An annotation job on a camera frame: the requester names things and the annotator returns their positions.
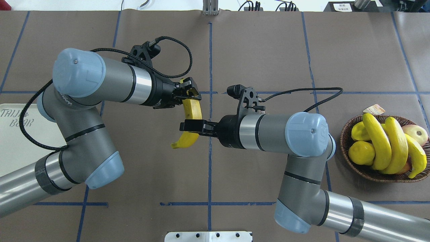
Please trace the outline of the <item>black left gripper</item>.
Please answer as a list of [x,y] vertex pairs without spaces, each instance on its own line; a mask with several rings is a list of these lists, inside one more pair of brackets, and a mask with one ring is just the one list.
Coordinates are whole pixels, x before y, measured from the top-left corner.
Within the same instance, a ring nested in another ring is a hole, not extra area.
[[202,100],[192,77],[173,82],[168,78],[155,78],[148,97],[148,106],[153,109],[173,108],[182,105],[185,99]]

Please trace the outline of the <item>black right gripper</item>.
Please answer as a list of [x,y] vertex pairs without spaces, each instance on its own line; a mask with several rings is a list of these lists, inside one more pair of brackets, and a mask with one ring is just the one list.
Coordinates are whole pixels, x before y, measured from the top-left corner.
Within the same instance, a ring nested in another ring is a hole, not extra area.
[[[226,115],[219,122],[209,122],[213,131],[202,134],[202,136],[216,137],[221,145],[227,148],[242,149],[239,137],[238,115]],[[179,130],[191,133],[202,133],[204,120],[184,120],[180,123]]]

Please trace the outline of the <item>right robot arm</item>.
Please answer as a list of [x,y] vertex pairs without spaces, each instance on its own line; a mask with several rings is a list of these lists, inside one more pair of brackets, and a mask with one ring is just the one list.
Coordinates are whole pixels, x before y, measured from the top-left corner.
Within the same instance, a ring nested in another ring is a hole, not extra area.
[[219,122],[186,119],[181,131],[216,137],[229,148],[288,155],[274,219],[281,227],[307,233],[325,226],[349,237],[375,242],[428,242],[428,219],[397,212],[350,196],[322,190],[335,141],[320,114],[236,114]]

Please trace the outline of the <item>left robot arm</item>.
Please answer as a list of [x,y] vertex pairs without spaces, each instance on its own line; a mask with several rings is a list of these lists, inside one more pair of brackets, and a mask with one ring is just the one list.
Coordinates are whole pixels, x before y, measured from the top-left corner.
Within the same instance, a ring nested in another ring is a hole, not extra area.
[[38,94],[37,108],[55,122],[66,145],[53,147],[38,161],[1,177],[1,217],[85,183],[90,189],[124,173],[97,105],[102,101],[173,108],[201,100],[192,78],[173,82],[152,66],[160,47],[136,45],[119,62],[67,48],[53,67],[52,81]]

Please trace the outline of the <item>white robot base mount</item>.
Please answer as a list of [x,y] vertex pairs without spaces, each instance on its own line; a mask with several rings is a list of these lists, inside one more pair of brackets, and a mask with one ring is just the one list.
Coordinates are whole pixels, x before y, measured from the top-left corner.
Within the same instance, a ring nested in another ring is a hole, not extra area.
[[169,232],[165,242],[253,242],[253,234],[248,231],[197,231]]

